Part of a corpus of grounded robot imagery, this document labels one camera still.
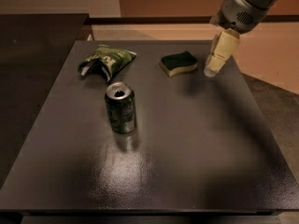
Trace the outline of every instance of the crumpled chip bag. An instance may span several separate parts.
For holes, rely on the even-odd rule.
[[[99,45],[90,57],[79,64],[78,71],[83,77],[90,73],[103,71],[107,81],[110,81],[135,56],[135,52],[126,49]]]

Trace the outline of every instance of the gray floor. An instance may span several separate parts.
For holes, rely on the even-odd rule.
[[[244,75],[278,145],[299,183],[299,95]],[[299,223],[299,213],[279,215],[282,224]]]

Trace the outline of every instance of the floor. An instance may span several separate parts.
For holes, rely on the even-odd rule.
[[[100,41],[211,40],[220,31],[210,24],[93,25],[94,39]],[[299,183],[298,40],[299,22],[262,23],[241,36],[234,57]],[[264,97],[270,102],[262,102]],[[299,224],[299,213],[282,213],[279,219]]]

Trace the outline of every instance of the can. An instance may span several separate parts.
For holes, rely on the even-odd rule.
[[[112,130],[129,133],[136,127],[135,94],[127,84],[115,82],[107,87],[105,101]]]

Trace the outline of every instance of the green scouring pad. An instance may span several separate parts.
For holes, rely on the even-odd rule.
[[[169,77],[177,74],[190,72],[197,68],[197,60],[188,51],[180,54],[164,56],[160,66]]]

